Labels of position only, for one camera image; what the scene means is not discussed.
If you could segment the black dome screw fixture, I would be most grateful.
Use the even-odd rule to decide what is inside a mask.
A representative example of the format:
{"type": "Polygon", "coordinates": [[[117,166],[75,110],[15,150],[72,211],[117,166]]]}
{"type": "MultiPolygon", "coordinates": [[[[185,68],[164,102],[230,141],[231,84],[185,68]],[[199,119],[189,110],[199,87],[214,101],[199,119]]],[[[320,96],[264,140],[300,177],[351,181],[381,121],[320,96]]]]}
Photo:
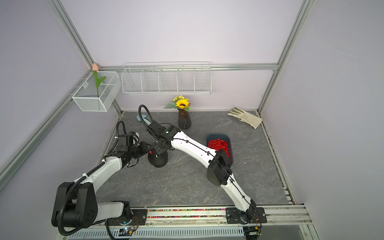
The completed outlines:
{"type": "Polygon", "coordinates": [[[167,151],[161,154],[157,153],[155,150],[151,150],[151,151],[153,151],[152,155],[148,153],[148,160],[151,165],[153,165],[156,168],[162,168],[168,163],[167,151]]]}

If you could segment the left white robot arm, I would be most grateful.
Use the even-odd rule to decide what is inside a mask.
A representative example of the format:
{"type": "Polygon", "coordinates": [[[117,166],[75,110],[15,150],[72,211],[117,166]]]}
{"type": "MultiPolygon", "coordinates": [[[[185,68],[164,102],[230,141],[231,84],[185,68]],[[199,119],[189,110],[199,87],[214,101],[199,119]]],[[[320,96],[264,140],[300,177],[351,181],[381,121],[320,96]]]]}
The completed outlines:
{"type": "Polygon", "coordinates": [[[96,192],[131,159],[138,159],[148,152],[139,134],[130,132],[118,136],[115,151],[107,154],[102,162],[79,179],[59,185],[52,214],[52,225],[61,230],[88,228],[102,220],[123,217],[132,218],[127,201],[98,203],[96,192]]]}

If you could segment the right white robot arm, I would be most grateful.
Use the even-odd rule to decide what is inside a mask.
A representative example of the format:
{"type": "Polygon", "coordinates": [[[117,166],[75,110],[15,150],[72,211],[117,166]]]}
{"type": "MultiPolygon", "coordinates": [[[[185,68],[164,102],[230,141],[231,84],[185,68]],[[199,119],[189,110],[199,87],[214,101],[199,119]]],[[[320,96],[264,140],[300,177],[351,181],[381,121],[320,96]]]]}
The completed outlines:
{"type": "Polygon", "coordinates": [[[169,150],[176,149],[188,154],[207,169],[207,179],[221,187],[231,198],[240,214],[240,223],[252,223],[258,220],[256,203],[235,180],[229,158],[224,150],[203,146],[174,125],[166,128],[156,121],[144,121],[143,124],[155,139],[148,153],[148,160],[154,167],[162,168],[167,164],[169,150]]]}

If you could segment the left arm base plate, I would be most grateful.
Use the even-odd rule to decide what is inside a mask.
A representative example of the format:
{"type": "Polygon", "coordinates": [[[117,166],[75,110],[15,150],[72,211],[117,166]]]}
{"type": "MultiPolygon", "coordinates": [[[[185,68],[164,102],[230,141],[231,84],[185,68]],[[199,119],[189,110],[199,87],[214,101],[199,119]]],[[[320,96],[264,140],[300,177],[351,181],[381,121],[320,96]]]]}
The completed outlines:
{"type": "Polygon", "coordinates": [[[133,209],[130,213],[130,219],[121,216],[114,219],[108,219],[109,226],[144,226],[148,215],[147,209],[133,209]]]}

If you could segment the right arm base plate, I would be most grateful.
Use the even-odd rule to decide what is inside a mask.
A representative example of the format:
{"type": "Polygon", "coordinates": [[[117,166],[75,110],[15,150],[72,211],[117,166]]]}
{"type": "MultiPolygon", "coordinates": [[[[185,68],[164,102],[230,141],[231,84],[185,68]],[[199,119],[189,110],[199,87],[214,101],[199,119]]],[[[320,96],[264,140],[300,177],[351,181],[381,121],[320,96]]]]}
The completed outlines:
{"type": "Polygon", "coordinates": [[[246,212],[240,211],[237,208],[226,208],[228,224],[265,224],[267,223],[266,213],[264,208],[250,207],[246,212]]]}

